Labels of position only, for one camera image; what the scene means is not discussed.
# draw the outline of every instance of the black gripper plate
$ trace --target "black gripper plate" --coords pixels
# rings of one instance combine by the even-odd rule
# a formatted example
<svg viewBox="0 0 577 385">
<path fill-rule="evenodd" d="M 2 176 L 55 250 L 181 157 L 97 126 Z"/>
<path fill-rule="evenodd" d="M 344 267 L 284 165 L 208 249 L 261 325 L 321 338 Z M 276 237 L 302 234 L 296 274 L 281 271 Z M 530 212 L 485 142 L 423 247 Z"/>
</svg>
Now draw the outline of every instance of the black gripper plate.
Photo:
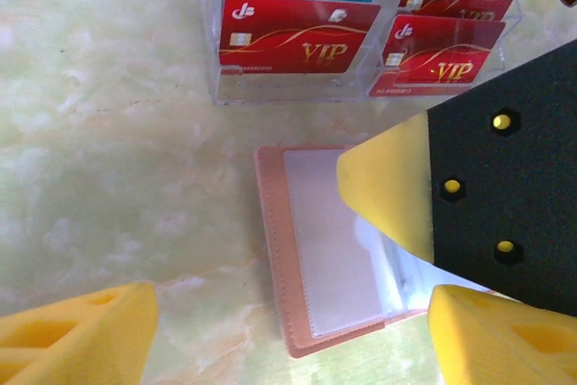
<svg viewBox="0 0 577 385">
<path fill-rule="evenodd" d="M 492 127 L 503 111 L 508 136 Z M 428 119 L 435 265 L 577 316 L 577 41 L 432 108 Z M 458 194 L 444 193 L 448 179 L 462 182 Z M 505 240 L 513 252 L 496 253 Z"/>
</svg>

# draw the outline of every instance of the plastic card sleeve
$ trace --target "plastic card sleeve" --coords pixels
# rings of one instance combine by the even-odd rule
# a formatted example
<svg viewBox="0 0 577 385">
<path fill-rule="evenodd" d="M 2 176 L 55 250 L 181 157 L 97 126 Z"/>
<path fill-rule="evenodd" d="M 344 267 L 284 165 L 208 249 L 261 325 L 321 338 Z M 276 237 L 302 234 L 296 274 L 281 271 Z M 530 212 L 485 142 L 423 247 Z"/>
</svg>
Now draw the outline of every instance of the plastic card sleeve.
<svg viewBox="0 0 577 385">
<path fill-rule="evenodd" d="M 342 152 L 256 155 L 281 327 L 295 357 L 425 313 L 437 284 L 483 290 L 408 254 L 351 211 L 336 185 Z"/>
</svg>

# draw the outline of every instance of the card stack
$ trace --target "card stack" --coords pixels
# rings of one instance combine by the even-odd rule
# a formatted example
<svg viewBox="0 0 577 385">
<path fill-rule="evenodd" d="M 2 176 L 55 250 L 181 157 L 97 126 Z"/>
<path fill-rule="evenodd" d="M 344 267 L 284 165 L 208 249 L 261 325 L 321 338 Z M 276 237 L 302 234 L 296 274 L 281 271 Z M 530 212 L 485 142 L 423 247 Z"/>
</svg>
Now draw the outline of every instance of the card stack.
<svg viewBox="0 0 577 385">
<path fill-rule="evenodd" d="M 400 0 L 371 96 L 468 90 L 506 24 L 513 0 Z"/>
<path fill-rule="evenodd" d="M 224 0 L 220 63 L 235 74 L 344 73 L 380 11 L 372 1 Z"/>
</svg>

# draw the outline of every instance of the card chip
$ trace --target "card chip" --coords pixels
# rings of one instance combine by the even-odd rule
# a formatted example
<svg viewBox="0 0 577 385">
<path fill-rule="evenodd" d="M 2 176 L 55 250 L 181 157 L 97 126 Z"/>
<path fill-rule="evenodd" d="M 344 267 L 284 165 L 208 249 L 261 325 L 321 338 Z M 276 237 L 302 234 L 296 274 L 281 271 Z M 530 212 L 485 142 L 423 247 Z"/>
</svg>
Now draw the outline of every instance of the card chip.
<svg viewBox="0 0 577 385">
<path fill-rule="evenodd" d="M 399 67 L 404 57 L 405 53 L 389 53 L 385 60 L 385 67 Z"/>
<path fill-rule="evenodd" d="M 423 2 L 425 2 L 425 0 L 407 0 L 406 8 L 414 10 L 421 9 L 421 6 L 423 6 Z"/>
<path fill-rule="evenodd" d="M 252 33 L 231 33 L 230 45 L 232 47 L 244 47 L 251 43 Z"/>
</svg>

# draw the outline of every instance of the clear acrylic card holder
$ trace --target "clear acrylic card holder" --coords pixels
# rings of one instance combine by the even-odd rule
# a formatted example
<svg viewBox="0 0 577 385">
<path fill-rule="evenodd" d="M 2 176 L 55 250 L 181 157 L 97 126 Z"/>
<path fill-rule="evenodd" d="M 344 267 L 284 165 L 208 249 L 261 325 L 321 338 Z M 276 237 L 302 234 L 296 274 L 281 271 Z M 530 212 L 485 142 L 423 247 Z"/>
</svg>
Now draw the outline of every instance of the clear acrylic card holder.
<svg viewBox="0 0 577 385">
<path fill-rule="evenodd" d="M 398 9 L 399 0 L 373 0 L 380 12 L 367 32 L 350 67 L 344 73 L 261 74 L 244 73 L 241 67 L 219 62 L 223 0 L 204 0 L 206 60 L 213 102 L 227 104 L 263 104 L 269 102 L 341 102 L 374 99 L 371 90 L 387 68 L 383 49 Z M 508 69 L 507 53 L 502 42 L 523 19 L 518 0 L 514 0 L 503 19 L 506 27 L 481 72 L 471 86 L 496 77 Z M 468 87 L 444 85 L 442 96 L 454 96 Z"/>
</svg>

